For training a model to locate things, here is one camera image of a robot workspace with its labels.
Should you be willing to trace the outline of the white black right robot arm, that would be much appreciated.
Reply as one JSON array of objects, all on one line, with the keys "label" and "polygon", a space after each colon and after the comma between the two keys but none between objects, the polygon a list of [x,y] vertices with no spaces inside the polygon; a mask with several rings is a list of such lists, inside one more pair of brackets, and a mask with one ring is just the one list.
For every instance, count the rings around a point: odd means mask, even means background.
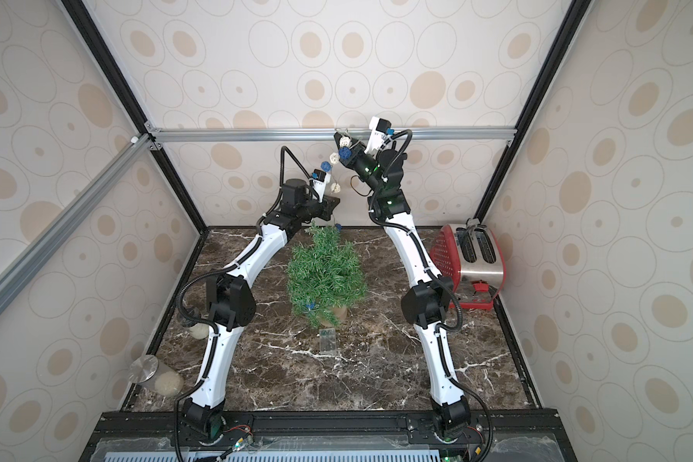
[{"label": "white black right robot arm", "polygon": [[380,141],[369,152],[363,142],[345,132],[334,135],[341,165],[370,188],[370,220],[386,232],[398,250],[409,283],[400,306],[406,321],[415,328],[427,360],[435,433],[442,441],[452,441],[471,420],[470,404],[456,379],[448,341],[448,334],[462,327],[462,315],[457,315],[454,325],[447,324],[448,309],[456,300],[450,288],[452,281],[430,261],[402,191],[405,150],[411,138],[412,132],[404,130]]}]

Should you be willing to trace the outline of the black corner frame post right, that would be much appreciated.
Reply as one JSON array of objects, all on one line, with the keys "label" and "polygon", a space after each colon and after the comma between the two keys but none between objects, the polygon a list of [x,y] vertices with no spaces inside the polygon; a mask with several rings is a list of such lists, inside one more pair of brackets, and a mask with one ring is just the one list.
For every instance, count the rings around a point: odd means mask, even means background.
[{"label": "black corner frame post right", "polygon": [[554,36],[554,40],[552,41],[545,61],[542,63],[539,74],[527,96],[526,103],[515,125],[516,132],[514,138],[511,142],[508,142],[506,148],[504,148],[502,156],[500,156],[500,161],[495,167],[490,182],[479,202],[479,207],[477,207],[477,211],[475,212],[475,219],[478,219],[481,223],[483,223],[488,216],[494,200],[501,189],[502,183],[504,183],[504,179],[506,179],[506,175],[527,133],[529,133],[529,129],[531,129],[531,125],[539,112],[542,102],[552,86],[552,81],[554,81],[554,77],[556,77],[562,66],[562,62],[591,4],[591,0],[575,0],[570,3],[562,23]]}]

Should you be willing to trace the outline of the red and steel toaster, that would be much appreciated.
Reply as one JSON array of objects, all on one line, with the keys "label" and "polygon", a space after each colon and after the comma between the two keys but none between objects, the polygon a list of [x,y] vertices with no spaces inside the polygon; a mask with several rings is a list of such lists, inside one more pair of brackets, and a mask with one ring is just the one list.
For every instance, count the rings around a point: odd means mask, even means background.
[{"label": "red and steel toaster", "polygon": [[442,275],[452,279],[465,310],[490,311],[506,282],[506,264],[492,231],[477,219],[444,225],[429,256]]}]

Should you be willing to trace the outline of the black corner frame post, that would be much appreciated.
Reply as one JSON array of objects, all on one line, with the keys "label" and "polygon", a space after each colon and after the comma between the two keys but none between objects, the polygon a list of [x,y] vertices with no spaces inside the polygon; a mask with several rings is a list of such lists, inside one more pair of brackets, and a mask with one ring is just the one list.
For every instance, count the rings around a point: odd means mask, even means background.
[{"label": "black corner frame post", "polygon": [[151,154],[163,173],[163,177],[171,186],[171,190],[179,200],[184,212],[191,220],[192,225],[199,234],[203,234],[208,226],[206,225],[198,208],[194,205],[192,197],[184,186],[171,158],[167,155],[161,142],[158,142],[151,133],[150,121],[144,113],[144,109],[132,90],[123,71],[119,67],[119,62],[113,55],[105,38],[102,37],[95,21],[90,16],[90,10],[84,1],[64,0],[60,4],[69,15],[70,21],[77,29],[82,41],[88,47],[90,55],[98,64],[104,77],[110,84],[115,97],[121,103],[123,110],[128,115],[137,132],[142,135],[150,136],[152,140]]},{"label": "black corner frame post", "polygon": [[490,182],[479,202],[479,207],[477,207],[477,211],[475,212],[475,219],[478,219],[481,223],[483,223],[488,216],[494,200],[501,189],[502,183],[504,183],[504,179],[506,179],[506,175],[527,133],[529,133],[529,129],[531,129],[531,125],[539,112],[542,102],[552,86],[552,81],[554,81],[554,77],[556,77],[562,66],[562,62],[591,4],[591,0],[575,0],[570,3],[562,23],[554,36],[554,40],[552,41],[545,61],[542,63],[539,74],[527,96],[526,103],[515,125],[516,132],[514,138],[511,142],[508,142],[506,148],[504,148],[502,156],[500,156],[500,161],[495,167]]}]

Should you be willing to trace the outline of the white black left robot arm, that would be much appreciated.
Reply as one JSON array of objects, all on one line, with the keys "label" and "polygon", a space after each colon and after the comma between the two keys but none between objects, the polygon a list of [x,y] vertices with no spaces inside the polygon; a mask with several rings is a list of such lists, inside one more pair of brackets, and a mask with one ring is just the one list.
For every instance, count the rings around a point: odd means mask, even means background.
[{"label": "white black left robot arm", "polygon": [[[198,380],[192,390],[175,400],[175,423],[185,423],[209,443],[223,433],[223,404],[227,375],[244,328],[251,323],[257,302],[252,286],[286,244],[312,219],[328,221],[340,199],[325,193],[330,175],[319,180],[288,179],[275,204],[258,219],[257,234],[228,266],[191,280],[175,298],[176,308],[187,321],[208,327],[208,338]],[[203,318],[184,306],[185,293],[196,283],[205,283]]]}]

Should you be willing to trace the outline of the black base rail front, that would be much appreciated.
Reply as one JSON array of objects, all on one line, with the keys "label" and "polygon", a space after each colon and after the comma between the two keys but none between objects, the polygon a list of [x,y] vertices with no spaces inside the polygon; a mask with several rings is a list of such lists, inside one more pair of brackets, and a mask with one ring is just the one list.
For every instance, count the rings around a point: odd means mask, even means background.
[{"label": "black base rail front", "polygon": [[210,443],[167,412],[104,414],[83,461],[574,461],[557,412],[494,411],[441,440],[428,411],[226,412]]}]

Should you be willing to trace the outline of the black corner frame post left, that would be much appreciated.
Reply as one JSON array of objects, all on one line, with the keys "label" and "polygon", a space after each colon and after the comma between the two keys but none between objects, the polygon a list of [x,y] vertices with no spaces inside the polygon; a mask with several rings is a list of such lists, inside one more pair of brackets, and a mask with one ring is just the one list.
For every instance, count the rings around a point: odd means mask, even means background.
[{"label": "black corner frame post left", "polygon": [[128,115],[137,132],[142,135],[150,136],[152,140],[151,154],[163,173],[163,177],[171,186],[171,190],[179,200],[184,212],[191,220],[192,225],[199,234],[203,234],[208,226],[206,225],[198,208],[194,205],[192,197],[184,186],[171,158],[167,155],[161,142],[158,142],[151,133],[150,121],[144,113],[144,109],[132,90],[123,71],[119,67],[119,62],[113,55],[105,38],[102,37],[95,21],[90,16],[90,10],[84,1],[64,0],[60,4],[69,15],[70,21],[77,29],[82,41],[88,47],[90,55],[98,64],[104,77],[110,84],[115,97],[121,103],[123,110]]}]

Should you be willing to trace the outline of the aluminium rail left wall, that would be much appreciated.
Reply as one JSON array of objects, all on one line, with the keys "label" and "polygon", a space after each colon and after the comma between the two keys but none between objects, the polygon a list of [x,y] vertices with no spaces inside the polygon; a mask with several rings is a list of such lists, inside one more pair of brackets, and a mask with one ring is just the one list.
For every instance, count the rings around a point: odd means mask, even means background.
[{"label": "aluminium rail left wall", "polygon": [[135,142],[125,146],[115,160],[101,171],[98,177],[63,209],[57,218],[40,233],[40,236],[0,275],[0,316],[13,303],[38,274],[46,262],[69,239],[98,203],[109,194],[117,181],[129,170],[137,158],[151,148],[148,134],[138,136]]}]

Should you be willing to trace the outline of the small green christmas tree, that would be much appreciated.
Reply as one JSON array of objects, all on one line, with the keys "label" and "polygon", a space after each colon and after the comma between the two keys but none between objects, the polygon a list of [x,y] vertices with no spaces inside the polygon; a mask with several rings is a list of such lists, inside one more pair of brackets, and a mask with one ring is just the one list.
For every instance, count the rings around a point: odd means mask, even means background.
[{"label": "small green christmas tree", "polygon": [[295,246],[287,267],[293,313],[313,327],[340,325],[335,311],[350,308],[367,296],[360,257],[334,226],[312,226],[306,233],[312,244]]}]

